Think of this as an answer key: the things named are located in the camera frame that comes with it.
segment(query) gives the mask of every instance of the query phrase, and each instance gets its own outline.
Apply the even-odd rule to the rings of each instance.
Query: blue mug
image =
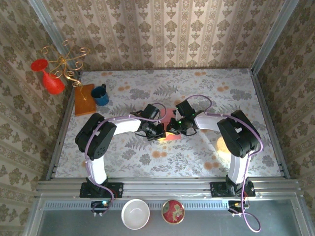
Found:
[[[91,91],[91,96],[98,106],[105,106],[109,102],[108,94],[106,92],[106,84],[97,86]]]

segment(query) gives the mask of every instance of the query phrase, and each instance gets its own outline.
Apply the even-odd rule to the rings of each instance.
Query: table surface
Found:
[[[249,176],[281,176],[258,98],[248,69],[185,69],[113,72],[83,72],[84,85],[106,83],[110,102],[97,107],[106,118],[143,110],[160,102],[168,109],[190,95],[202,94],[213,101],[210,112],[230,114],[242,110],[259,131],[264,149],[253,157]],[[209,102],[192,98],[191,106],[204,110]],[[91,115],[74,116],[67,128],[55,177],[85,177],[84,156],[74,139]],[[219,132],[198,131],[175,141],[151,141],[124,133],[113,138],[105,154],[109,177],[223,177],[230,160],[215,149]]]

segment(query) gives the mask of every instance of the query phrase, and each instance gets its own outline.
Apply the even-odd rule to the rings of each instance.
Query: wooden board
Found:
[[[83,85],[82,94],[86,98],[84,100],[80,87],[74,88],[74,115],[82,116],[96,112],[96,104],[91,97],[91,91],[94,89],[94,84]]]

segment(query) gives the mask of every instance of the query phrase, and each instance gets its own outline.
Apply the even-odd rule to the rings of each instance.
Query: red bowl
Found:
[[[185,209],[177,200],[168,200],[162,207],[162,218],[169,224],[176,225],[183,221]]]

